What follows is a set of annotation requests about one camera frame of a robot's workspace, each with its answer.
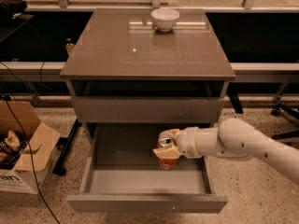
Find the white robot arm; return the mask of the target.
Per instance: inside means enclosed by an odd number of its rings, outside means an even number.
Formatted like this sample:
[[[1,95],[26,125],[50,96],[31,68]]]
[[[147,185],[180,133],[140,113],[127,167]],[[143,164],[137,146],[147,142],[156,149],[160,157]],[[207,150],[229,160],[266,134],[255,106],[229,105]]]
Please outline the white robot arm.
[[[241,119],[226,119],[216,128],[164,131],[159,134],[153,152],[160,160],[177,160],[180,156],[254,157],[299,184],[299,150],[273,140]]]

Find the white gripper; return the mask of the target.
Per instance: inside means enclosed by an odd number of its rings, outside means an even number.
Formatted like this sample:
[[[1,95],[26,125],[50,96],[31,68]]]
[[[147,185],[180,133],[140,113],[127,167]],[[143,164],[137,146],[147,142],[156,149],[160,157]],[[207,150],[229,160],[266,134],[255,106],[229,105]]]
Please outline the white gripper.
[[[170,138],[176,140],[177,147],[155,148],[154,154],[159,159],[178,159],[181,154],[187,159],[199,159],[202,157],[197,149],[196,135],[199,129],[197,127],[180,129],[170,129],[159,134],[159,138]]]

